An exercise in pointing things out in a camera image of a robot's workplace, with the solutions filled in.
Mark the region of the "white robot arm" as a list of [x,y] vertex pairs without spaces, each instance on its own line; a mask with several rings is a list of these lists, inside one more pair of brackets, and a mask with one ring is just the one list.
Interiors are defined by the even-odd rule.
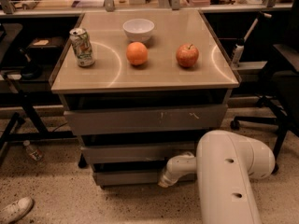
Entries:
[[215,130],[202,136],[195,154],[171,158],[158,185],[167,188],[195,173],[203,224],[262,224],[249,181],[270,176],[275,164],[265,143]]

